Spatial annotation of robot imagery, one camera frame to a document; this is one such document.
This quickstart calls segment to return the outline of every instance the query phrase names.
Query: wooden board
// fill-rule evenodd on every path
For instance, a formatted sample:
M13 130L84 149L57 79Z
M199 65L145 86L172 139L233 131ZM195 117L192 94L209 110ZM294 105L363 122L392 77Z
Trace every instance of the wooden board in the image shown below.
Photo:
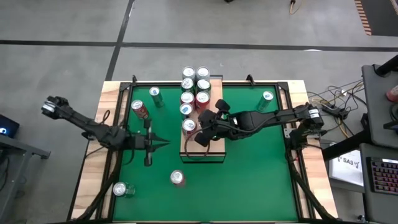
M308 102L307 91L305 89L303 80L280 80L280 81L256 81L256 82L287 82L289 84L290 99L292 101L292 106L298 106ZM111 124L114 118L114 111L116 107L116 102L118 98L119 85L121 82L109 81L104 82L103 90L101 92L101 98L99 99L96 121L100 122L102 120L103 114L106 110L111 110L111 115L107 120L107 124ZM282 95L282 104L287 107L285 98ZM123 105L121 112L124 112L126 105ZM319 145L316 140L308 140L308 143ZM95 150L98 147L98 143L91 142L88 146L88 152ZM87 206L93 201L96 194L99 192L101 187L101 179L103 176L104 165L106 160L106 150L100 151L97 154L93 154L93 157L87 159L83 164L83 170L81 173L78 192L76 195L75 202L73 204L73 212L71 218L79 217ZM305 162L305 168L307 171L308 181L311 191L315 194L320 203L324 208L337 217L337 211L335 203L333 200L333 194L331 192L328 174L326 173L325 163L323 161L322 152L315 147L306 147L303 150L303 158ZM308 217L308 210L305 207L305 196L300 190L300 200L302 202L302 207L304 211L304 217ZM107 204L104 204L104 212L107 208Z
M208 105L209 110L211 111L218 111L216 108L216 103L217 100L223 98L223 81L220 78L217 79L211 79L210 80L211 84L211 94L210 94L210 104ZM192 115L192 119L194 121L198 121L198 113L195 111L194 114ZM193 141L194 137L192 137L187 144L187 152L203 152L205 153L207 151L207 147L203 147ZM180 152L185 153L184 150L184 144L185 144L185 136L183 135L181 131L181 149ZM210 144L210 149L209 152L222 152L225 153L225 140L220 139L218 141L212 141Z

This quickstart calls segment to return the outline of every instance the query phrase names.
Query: green can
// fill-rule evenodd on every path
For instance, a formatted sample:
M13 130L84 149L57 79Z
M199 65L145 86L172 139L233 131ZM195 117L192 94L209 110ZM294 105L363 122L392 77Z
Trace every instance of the green can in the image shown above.
M190 78L184 78L181 82L181 90L183 92L190 92L195 94L195 85L193 84L193 80Z
M257 110L260 112L264 112L269 103L274 99L274 94L272 94L270 91L264 91L261 95L261 99L257 105Z
M211 93L211 84L208 80L199 80L197 86L197 93L204 91L207 92L209 95Z
M117 197L130 198L136 194L136 188L135 186L125 182L117 182L113 186L113 194L115 194Z
M156 107L161 108L162 106L164 106L162 94L160 94L159 87L156 86L152 87L149 90L149 94L152 97Z

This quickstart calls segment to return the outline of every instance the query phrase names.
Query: soda can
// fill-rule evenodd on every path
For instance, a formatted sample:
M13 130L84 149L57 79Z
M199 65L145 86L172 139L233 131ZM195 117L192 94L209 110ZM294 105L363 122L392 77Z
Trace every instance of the soda can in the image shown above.
M398 103L398 85L387 91L386 96L389 101Z
M210 81L209 69L206 67L203 67L203 66L199 67L198 71L197 71L197 81L202 80L202 79Z
M190 78L193 82L196 80L196 72L195 69L192 67L185 67L182 70L182 79Z
M192 79L186 78L181 82L181 90L183 92L188 91L192 94L195 94L195 85L193 84Z
M184 173L180 170L175 170L170 175L170 180L176 186L184 186L185 185L185 176Z
M263 112L268 107L272 99L274 99L274 94L272 94L270 91L264 91L257 105L257 110Z
M211 94L211 84L207 80L199 80L197 85L197 92L205 91L209 95Z
M113 194L117 197L132 197L136 193L136 188L133 185L129 185L128 183L124 182L117 182L113 186Z
M184 92L181 94L180 98L181 104L189 103L192 106L192 109L195 109L195 96L190 92Z
M160 94L159 87L156 87L156 86L152 87L149 90L149 94L152 97L152 99L154 100L156 107L160 108L160 107L164 106L163 97Z
M192 112L193 112L193 108L192 108L191 104L189 104L189 103L183 103L183 104L180 106L180 112L181 112L181 118L182 118L182 120L185 120L185 119L191 117Z
M197 110L202 112L210 103L210 95L207 92L199 92L197 94L196 106Z
M134 100L131 103L131 109L135 112L139 119L147 119L149 117L149 112L141 100Z
M185 136L185 139L188 139L189 135L191 135L194 131L197 130L197 124L194 120L187 118L182 121L182 133Z

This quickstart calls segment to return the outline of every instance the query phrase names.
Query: can lid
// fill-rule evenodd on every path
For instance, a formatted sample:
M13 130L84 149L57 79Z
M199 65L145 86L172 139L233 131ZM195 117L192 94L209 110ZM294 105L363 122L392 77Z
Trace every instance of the can lid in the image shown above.
M206 67L198 68L198 75L199 76L208 76L210 74L209 70Z
M127 186L125 183L123 182L117 182L114 186L113 186L113 193L116 196L122 196L126 193L127 190Z
M181 101L184 103L191 103L194 98L191 92L184 92L181 94Z
M142 102L141 100L134 100L134 101L131 103L131 108L132 108L133 110L138 110L139 108L142 107L142 105L143 105L143 102Z
M199 80L198 87L201 88L202 90L207 90L210 87L210 82L207 80Z
M210 100L210 96L207 92L199 92L197 94L197 101L200 103L206 103L207 101Z
M184 78L184 80L182 80L181 82L181 86L184 89L189 89L191 87L193 87L193 81L190 78Z
M159 87L156 87L156 86L152 87L152 88L149 90L149 94L150 94L151 96L156 96L156 95L158 95L159 93L160 93L160 89L159 89Z
M266 99L266 100L272 100L272 99L274 99L274 94L272 94L270 91L264 91L264 93L262 93L262 96L263 96L264 99Z
M188 115L192 112L192 106L189 103L184 103L183 105L180 106L180 112L182 114Z
M175 170L172 172L172 175L170 175L170 180L173 182L173 184L181 184L183 179L184 175L180 170Z
M193 69L192 67L185 67L182 70L182 74L185 75L186 77L191 77L195 75L195 69Z
M192 119L185 119L182 122L182 128L186 131L193 131L196 128L197 124Z

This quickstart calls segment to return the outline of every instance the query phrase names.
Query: white paper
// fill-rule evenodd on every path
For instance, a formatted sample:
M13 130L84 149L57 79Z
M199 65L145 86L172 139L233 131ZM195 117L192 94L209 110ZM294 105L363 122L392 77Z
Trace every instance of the white paper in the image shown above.
M331 160L329 177L363 187L361 152L354 150Z

